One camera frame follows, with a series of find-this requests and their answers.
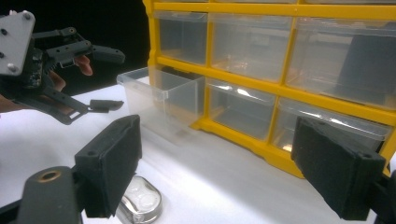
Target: white table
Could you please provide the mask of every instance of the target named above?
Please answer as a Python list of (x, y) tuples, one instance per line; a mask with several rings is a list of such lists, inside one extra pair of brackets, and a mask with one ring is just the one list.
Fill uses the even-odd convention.
[[(76, 97), (122, 100), (124, 88), (113, 86)], [(34, 110), (0, 118), (0, 206), (21, 197), (24, 181), (58, 165), (73, 166), (74, 155), (128, 106), (109, 114), (88, 114), (66, 126)], [(137, 174), (163, 196), (163, 213), (155, 223), (359, 223), (341, 220), (303, 179), (268, 165), (246, 149), (194, 131), (173, 145), (142, 128), (143, 159)], [(373, 223), (371, 213), (367, 223)], [(84, 223), (120, 223), (84, 218)]]

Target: dark backdrop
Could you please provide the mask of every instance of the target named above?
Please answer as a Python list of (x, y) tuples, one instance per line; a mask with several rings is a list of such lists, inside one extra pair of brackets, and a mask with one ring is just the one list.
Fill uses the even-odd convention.
[(83, 76), (75, 66), (57, 68), (67, 83), (63, 92), (75, 95), (116, 84), (120, 73), (147, 66), (149, 28), (142, 0), (1, 0), (0, 15), (9, 10), (28, 10), (35, 15), (34, 32), (66, 27), (77, 31), (94, 45), (121, 50), (124, 64), (92, 62), (94, 75)]

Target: white tabletop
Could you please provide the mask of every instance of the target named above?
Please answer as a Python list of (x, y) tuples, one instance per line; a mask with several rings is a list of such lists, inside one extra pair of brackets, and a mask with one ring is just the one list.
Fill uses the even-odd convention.
[[(113, 86), (75, 97), (122, 100)], [(0, 118), (0, 206), (21, 197), (24, 181), (52, 166), (74, 165), (74, 155), (108, 124), (129, 115), (128, 106), (88, 114), (67, 126), (34, 110)], [(213, 134), (192, 131), (179, 145), (142, 128), (143, 159), (136, 173), (163, 196), (155, 223), (359, 223), (341, 220), (304, 179), (267, 164), (250, 151)], [(371, 213), (365, 223), (373, 223)], [(84, 223), (120, 223), (84, 218)]]

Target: robotic arm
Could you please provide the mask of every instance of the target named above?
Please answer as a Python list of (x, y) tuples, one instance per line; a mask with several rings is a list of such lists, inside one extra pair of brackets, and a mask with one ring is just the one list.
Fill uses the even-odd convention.
[(92, 54), (95, 60), (123, 63), (117, 50), (95, 46), (73, 27), (33, 34), (35, 16), (11, 12), (0, 17), (0, 94), (16, 104), (49, 114), (63, 124), (88, 112), (107, 113), (123, 102), (92, 100), (89, 105), (54, 89), (50, 71), (74, 65), (74, 58)]

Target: yellow frame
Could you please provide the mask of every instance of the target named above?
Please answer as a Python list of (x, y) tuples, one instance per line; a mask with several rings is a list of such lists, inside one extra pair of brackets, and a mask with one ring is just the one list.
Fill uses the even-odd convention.
[[(285, 86), (285, 77), (290, 62), (292, 46), (294, 43), (295, 30), (293, 27), (297, 17), (396, 21), (396, 6), (312, 5), (301, 0), (296, 4), (217, 3), (214, 0), (209, 0), (207, 3), (163, 3), (155, 0), (143, 0), (143, 2), (146, 6), (150, 33), (151, 51), (148, 65), (167, 65), (181, 71), (193, 71), (194, 73), (201, 74), (205, 77), (213, 77), (230, 83), (243, 83), (245, 87), (270, 92), (276, 95), (276, 103), (279, 97), (287, 97), (289, 99), (305, 102), (307, 104), (329, 109), (338, 113), (387, 124), (393, 129), (388, 140), (382, 146), (379, 154), (387, 160), (386, 166), (389, 164), (389, 161), (396, 150), (396, 132), (394, 129), (396, 126), (396, 111), (382, 110), (380, 108), (374, 108), (367, 105), (353, 104), (323, 95), (295, 90)], [(154, 10), (292, 16), (293, 25), (291, 26), (290, 30), (290, 40), (285, 56), (286, 60), (283, 64), (280, 82), (266, 82), (249, 77), (238, 76), (236, 74), (231, 74), (210, 67), (212, 46), (211, 22), (209, 22), (207, 26), (206, 65), (201, 66), (191, 63), (184, 63), (163, 57), (160, 53), (160, 40), (158, 35), (159, 24), (158, 21), (153, 17)], [(281, 150), (270, 144), (273, 139), (275, 120), (277, 116), (276, 106), (274, 108), (268, 137), (265, 141), (262, 141), (224, 127), (211, 120), (208, 116), (209, 95), (209, 88), (206, 88), (205, 112), (202, 118), (192, 125), (193, 128), (215, 133), (226, 139), (229, 139), (230, 141), (233, 141), (240, 146), (246, 147), (255, 154), (265, 158), (268, 163), (274, 165), (275, 167), (292, 175), (303, 177), (295, 163), (290, 159), (289, 152)], [(384, 174), (389, 175), (389, 170), (385, 167)]]

